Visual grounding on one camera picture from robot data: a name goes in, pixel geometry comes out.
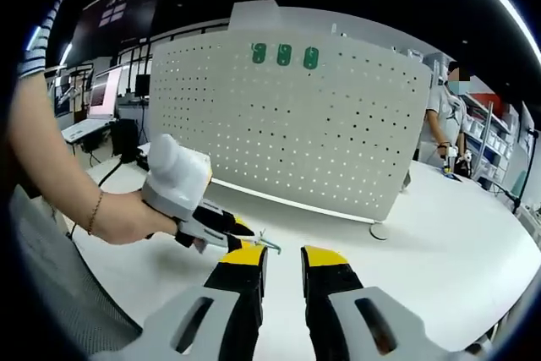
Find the keyboard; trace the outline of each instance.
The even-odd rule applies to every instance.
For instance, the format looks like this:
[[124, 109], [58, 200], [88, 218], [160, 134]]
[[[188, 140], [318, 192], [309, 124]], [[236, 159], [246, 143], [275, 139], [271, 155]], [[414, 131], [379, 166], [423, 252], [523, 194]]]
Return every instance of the keyboard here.
[[87, 118], [82, 122], [69, 126], [62, 131], [62, 136], [68, 143], [73, 143], [85, 137], [96, 130], [106, 127], [112, 119], [108, 118]]

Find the person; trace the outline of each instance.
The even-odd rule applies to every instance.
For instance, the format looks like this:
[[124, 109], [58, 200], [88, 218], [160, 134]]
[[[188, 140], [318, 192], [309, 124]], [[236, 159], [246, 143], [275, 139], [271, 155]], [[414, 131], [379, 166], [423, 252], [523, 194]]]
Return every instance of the person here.
[[132, 243], [154, 232], [175, 235], [175, 222], [146, 205], [139, 192], [102, 192], [64, 142], [43, 74], [48, 36], [61, 1], [55, 3], [19, 64], [8, 115], [10, 162], [13, 167], [20, 164], [50, 204], [108, 243]]
[[458, 149], [458, 160], [464, 157], [466, 140], [464, 124], [466, 103], [459, 97], [469, 90], [470, 73], [459, 63], [449, 64], [448, 80], [430, 90], [416, 158], [434, 167], [442, 167], [442, 157], [450, 147]]

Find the bracelet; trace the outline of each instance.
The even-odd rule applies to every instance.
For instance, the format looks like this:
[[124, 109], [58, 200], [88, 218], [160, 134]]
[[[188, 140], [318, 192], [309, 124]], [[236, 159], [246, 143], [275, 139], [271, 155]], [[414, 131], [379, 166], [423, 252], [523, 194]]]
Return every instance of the bracelet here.
[[103, 195], [105, 193], [103, 191], [100, 191], [100, 197], [98, 198], [98, 203], [96, 203], [96, 207], [94, 208], [94, 211], [92, 211], [92, 216], [90, 217], [90, 222], [88, 223], [88, 235], [90, 236], [92, 234], [92, 227], [94, 226], [94, 220], [96, 219], [96, 213], [98, 212], [98, 207], [100, 207], [101, 200], [103, 199]]

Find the black monitor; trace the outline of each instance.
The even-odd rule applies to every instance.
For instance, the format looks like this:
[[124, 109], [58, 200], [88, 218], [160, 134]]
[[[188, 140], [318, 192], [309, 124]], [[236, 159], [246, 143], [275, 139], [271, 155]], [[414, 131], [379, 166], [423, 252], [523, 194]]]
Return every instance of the black monitor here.
[[135, 95], [138, 97], [150, 94], [150, 75], [139, 74], [135, 77]]
[[150, 35], [157, 0], [96, 0], [83, 9], [66, 64], [74, 66], [139, 44]]

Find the face mask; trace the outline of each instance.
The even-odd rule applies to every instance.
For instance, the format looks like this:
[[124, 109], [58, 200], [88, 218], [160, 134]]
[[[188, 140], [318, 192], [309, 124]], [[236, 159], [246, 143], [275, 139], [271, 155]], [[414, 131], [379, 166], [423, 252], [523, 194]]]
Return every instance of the face mask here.
[[466, 95], [470, 89], [470, 83], [466, 80], [450, 80], [447, 85], [455, 95]]

